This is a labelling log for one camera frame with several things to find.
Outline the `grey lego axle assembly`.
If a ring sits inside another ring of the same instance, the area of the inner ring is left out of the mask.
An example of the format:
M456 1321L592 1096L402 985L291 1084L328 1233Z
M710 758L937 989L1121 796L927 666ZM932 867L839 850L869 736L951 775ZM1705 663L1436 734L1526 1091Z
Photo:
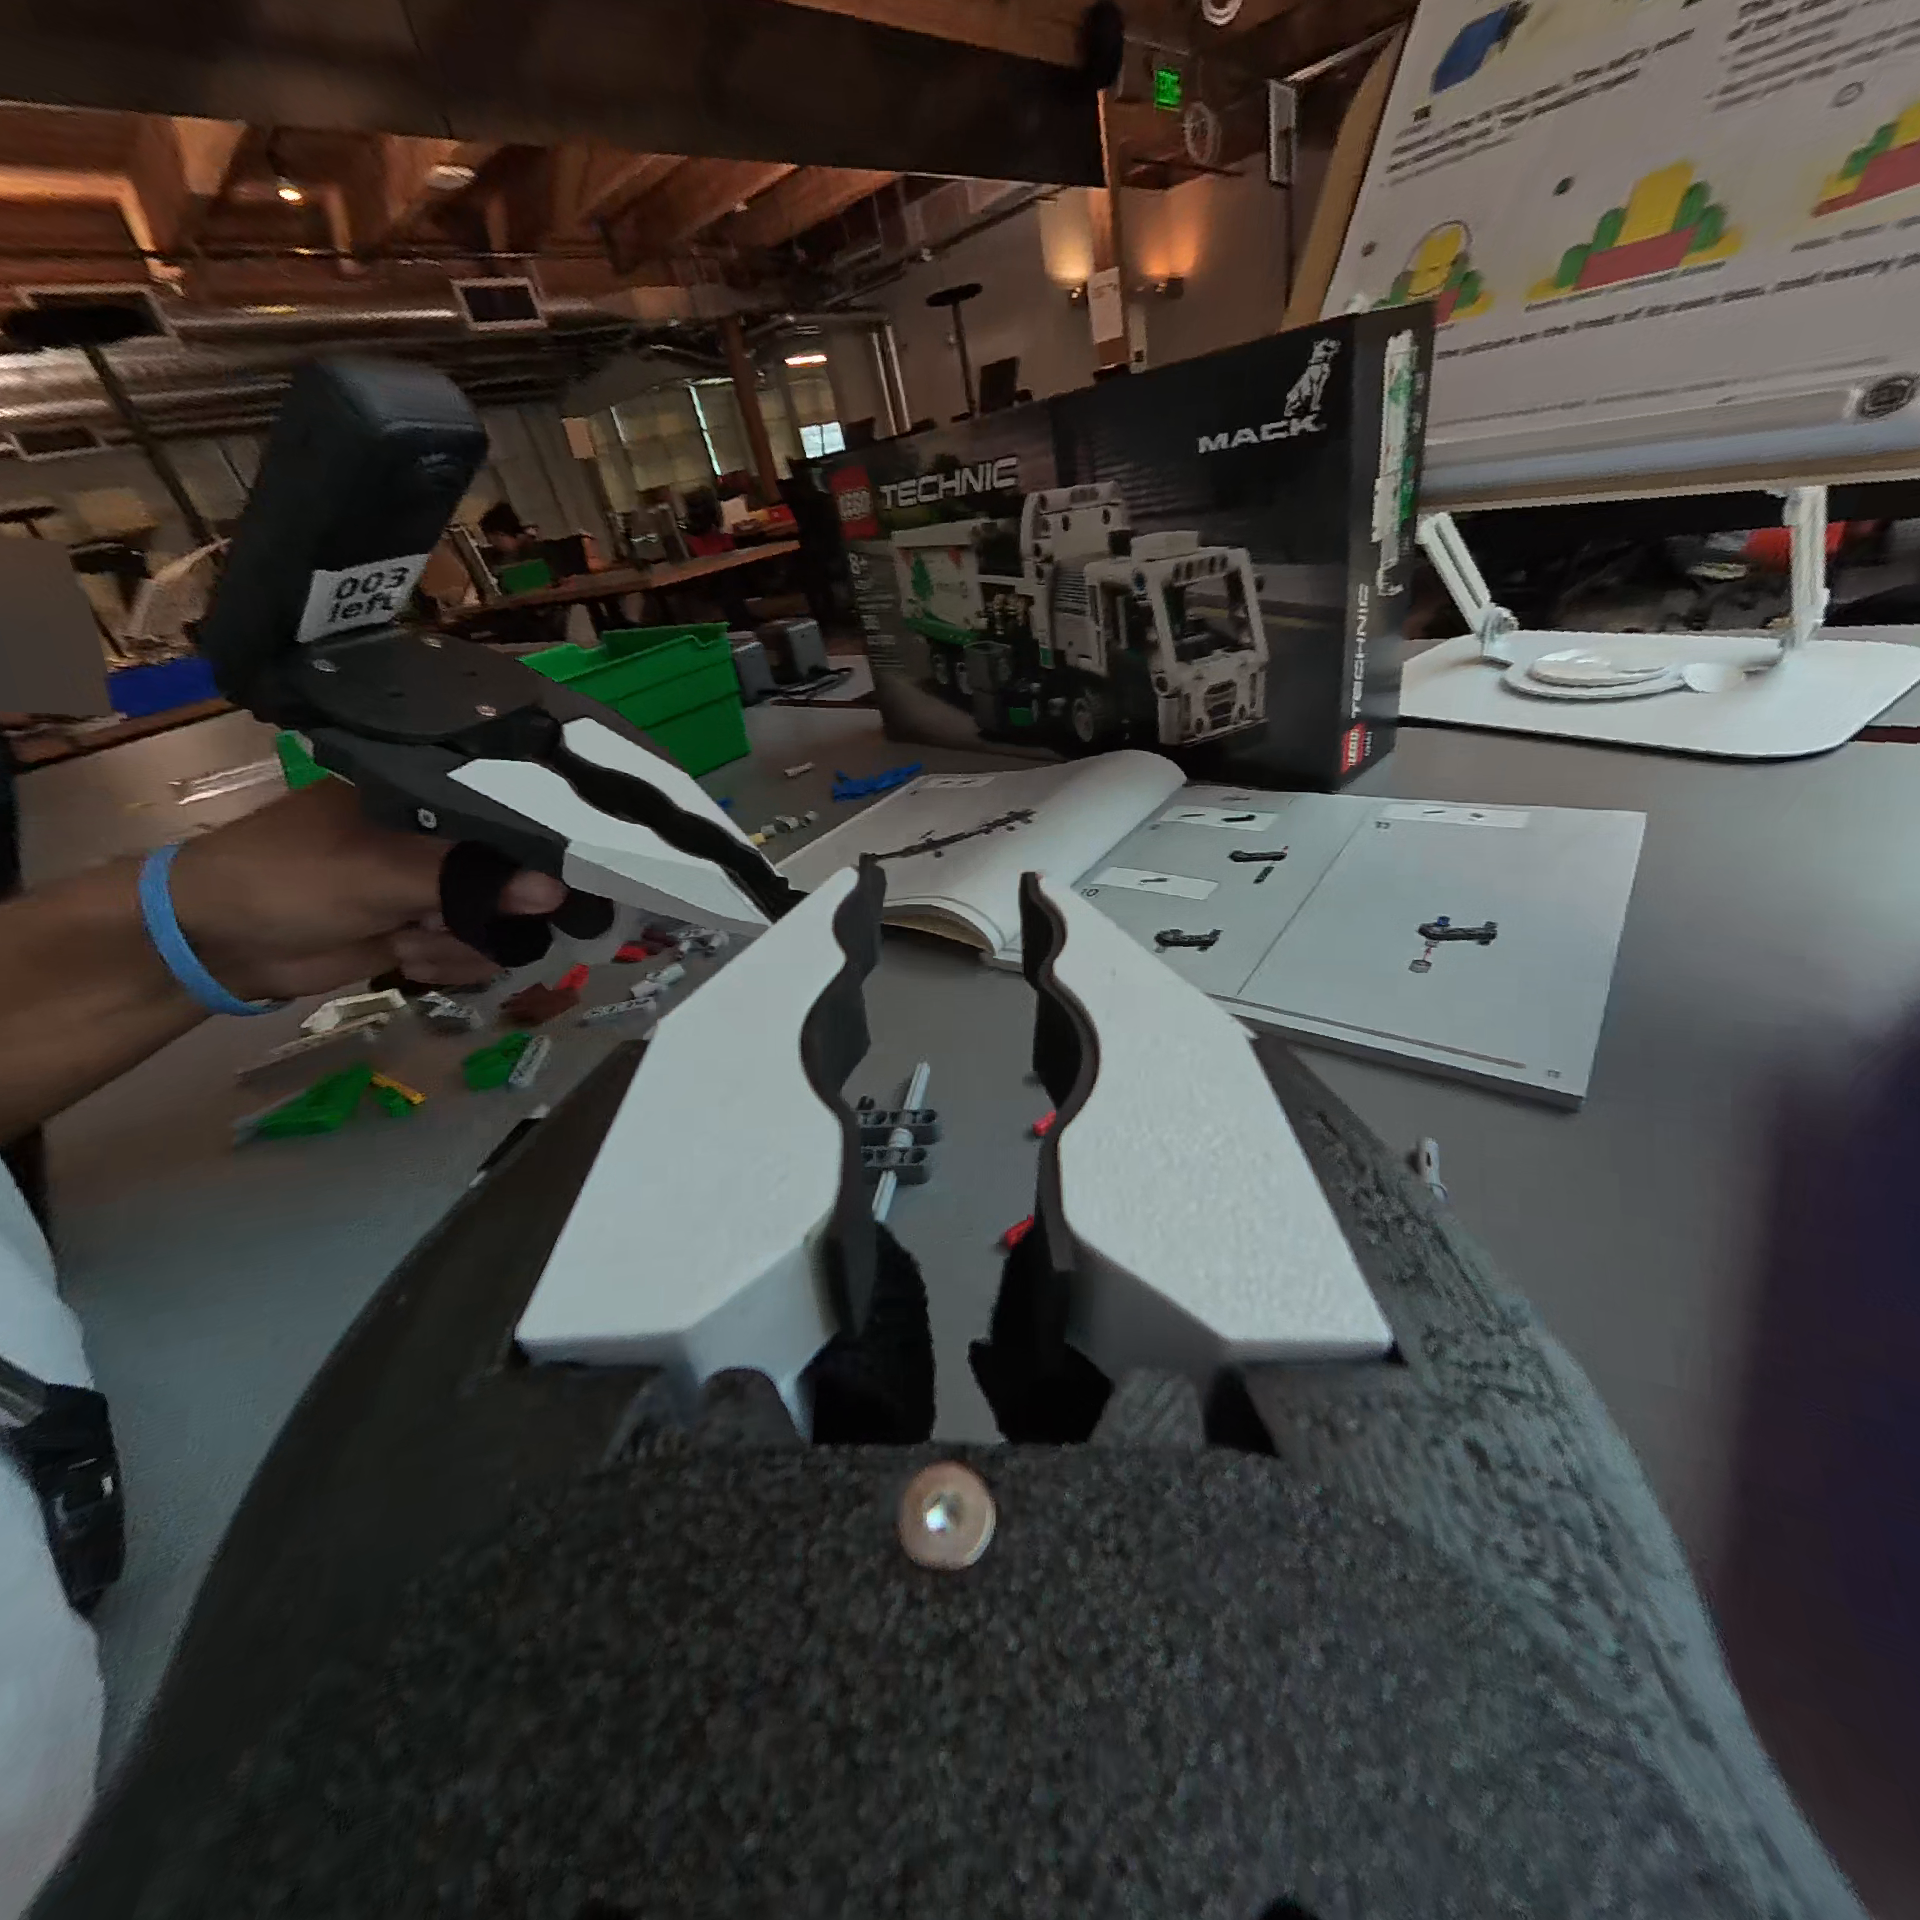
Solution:
M920 1061L890 1107L872 1093L856 1102L860 1172L877 1226L886 1223L901 1187L920 1187L929 1179L930 1155L944 1132L940 1116L927 1104L929 1084L930 1062Z

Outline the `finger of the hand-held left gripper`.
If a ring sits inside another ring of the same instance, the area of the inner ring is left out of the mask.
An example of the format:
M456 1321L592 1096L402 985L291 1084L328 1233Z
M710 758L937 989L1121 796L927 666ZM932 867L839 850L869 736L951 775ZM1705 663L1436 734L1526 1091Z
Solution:
M761 919L782 920L801 906L804 892L780 877L697 781L610 723L561 723L546 767L594 817L646 829L664 847L725 877Z
M450 781L556 840L558 877L579 893L686 925L728 931L772 925L714 869L664 847L646 829L622 829L594 817L545 762L471 758Z

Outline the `lego instruction booklet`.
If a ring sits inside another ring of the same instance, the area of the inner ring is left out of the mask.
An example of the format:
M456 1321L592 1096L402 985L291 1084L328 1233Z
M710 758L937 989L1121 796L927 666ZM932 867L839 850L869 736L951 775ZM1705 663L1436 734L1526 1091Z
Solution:
M886 922L1021 971L1021 877L1091 902L1228 1014L1574 1110L1583 1104L1644 815L1189 782L1116 752L923 775L778 861L862 856Z

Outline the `pile of mixed lego pieces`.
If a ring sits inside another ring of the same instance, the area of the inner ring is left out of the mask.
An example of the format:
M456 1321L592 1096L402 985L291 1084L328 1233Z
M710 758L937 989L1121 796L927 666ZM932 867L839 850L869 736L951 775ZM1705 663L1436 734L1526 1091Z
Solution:
M735 945L737 936L719 927L642 920L614 947L503 989L430 989L377 978L359 993L318 1003L291 1040L239 1072L273 1093L233 1124L233 1140L314 1140L361 1116L420 1116L443 1061L416 1064L416 1041L456 1046L454 1091L536 1091L566 1034L648 1030L689 972L723 961Z

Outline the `black lego set box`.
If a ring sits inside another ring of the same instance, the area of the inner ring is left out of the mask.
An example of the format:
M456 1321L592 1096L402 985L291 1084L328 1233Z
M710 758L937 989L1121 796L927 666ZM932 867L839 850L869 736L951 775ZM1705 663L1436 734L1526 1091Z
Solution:
M1336 793L1392 754L1428 300L820 465L885 733Z

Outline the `wooden beam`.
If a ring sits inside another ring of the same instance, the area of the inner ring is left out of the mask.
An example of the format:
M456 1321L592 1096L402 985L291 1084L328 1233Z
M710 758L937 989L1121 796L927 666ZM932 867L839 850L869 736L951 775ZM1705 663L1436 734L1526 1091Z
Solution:
M4 101L1095 187L1069 60L804 5L5 3Z

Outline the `person's left forearm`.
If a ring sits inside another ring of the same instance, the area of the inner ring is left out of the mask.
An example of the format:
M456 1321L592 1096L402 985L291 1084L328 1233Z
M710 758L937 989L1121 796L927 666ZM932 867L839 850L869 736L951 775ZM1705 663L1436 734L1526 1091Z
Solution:
M11 1147L204 1020L142 922L138 864L95 867L2 906L2 1144Z

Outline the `person's white shirt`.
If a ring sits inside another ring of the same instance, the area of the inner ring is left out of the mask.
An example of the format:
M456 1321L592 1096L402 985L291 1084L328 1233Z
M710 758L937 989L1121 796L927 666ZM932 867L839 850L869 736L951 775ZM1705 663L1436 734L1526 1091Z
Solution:
M92 1387L77 1318L27 1200L2 1175L2 1357ZM22 1917L92 1809L104 1684L92 1627L64 1597L36 1491L2 1451L2 1914Z

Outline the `green plastic bin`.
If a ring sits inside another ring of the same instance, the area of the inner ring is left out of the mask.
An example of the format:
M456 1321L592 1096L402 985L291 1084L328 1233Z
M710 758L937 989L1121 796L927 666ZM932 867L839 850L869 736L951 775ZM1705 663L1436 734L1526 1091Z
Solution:
M744 705L721 623L606 631L521 662L611 708L664 755L701 779L750 754Z

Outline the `small blue bin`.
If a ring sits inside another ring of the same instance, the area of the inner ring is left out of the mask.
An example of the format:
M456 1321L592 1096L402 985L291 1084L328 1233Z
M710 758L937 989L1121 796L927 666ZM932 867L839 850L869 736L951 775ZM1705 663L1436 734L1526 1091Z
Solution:
M109 670L106 684L113 714L126 723L224 699L212 668L201 654L121 666Z

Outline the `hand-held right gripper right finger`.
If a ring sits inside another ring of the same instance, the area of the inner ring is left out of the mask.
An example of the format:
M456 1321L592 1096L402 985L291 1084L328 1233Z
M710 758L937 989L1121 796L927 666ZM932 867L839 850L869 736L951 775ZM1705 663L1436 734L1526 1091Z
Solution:
M1021 875L1044 1136L1026 1245L1069 1357L1210 1390L1396 1341L1246 1030L1090 900Z

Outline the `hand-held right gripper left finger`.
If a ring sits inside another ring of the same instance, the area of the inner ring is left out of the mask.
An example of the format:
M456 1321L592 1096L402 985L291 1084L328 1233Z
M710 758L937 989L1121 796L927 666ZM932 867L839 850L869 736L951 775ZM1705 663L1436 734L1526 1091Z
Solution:
M526 1360L653 1368L689 1400L755 1371L813 1428L813 1360L877 1285L844 1086L883 903L877 859L837 871L659 1020L518 1320Z

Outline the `blue wristband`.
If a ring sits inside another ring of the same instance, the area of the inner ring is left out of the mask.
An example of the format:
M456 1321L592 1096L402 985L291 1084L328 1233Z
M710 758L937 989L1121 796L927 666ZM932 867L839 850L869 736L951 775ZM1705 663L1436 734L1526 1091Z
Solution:
M172 893L172 877L183 843L166 843L147 851L135 875L135 909L147 945L169 975L171 983L211 1018L263 1018L280 1012L284 997L233 995L206 971L201 955L188 942Z

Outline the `person's left hand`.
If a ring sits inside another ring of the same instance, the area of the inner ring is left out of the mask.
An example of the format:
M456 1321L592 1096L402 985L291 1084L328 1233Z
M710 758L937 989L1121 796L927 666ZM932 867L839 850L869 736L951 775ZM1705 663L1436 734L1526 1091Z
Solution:
M443 840L376 827L329 781L188 842L169 892L204 972L248 1003L325 995L386 972L481 988L503 969L445 922L450 851Z

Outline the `wooden workbench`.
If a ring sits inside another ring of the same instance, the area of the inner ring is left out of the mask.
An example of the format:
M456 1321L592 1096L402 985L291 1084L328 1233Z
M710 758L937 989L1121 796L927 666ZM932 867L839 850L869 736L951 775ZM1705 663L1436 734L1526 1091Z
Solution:
M669 588L733 582L753 568L782 564L801 554L804 540L764 540L689 561L610 568L573 577L546 588L527 588L493 600L491 603L473 603L443 612L434 626L443 633L458 633L518 612L563 610L622 600L635 592L665 592Z

